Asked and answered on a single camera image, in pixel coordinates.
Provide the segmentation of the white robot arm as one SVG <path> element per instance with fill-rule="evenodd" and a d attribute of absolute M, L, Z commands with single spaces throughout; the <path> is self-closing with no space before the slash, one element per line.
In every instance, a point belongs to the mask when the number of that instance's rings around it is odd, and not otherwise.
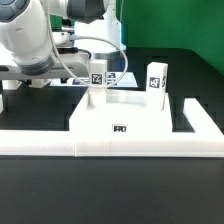
<path fill-rule="evenodd" d="M 74 47 L 55 44 L 50 16 L 86 24 L 99 19 L 110 0 L 0 0 L 0 80 L 88 75 L 90 60 Z"/>

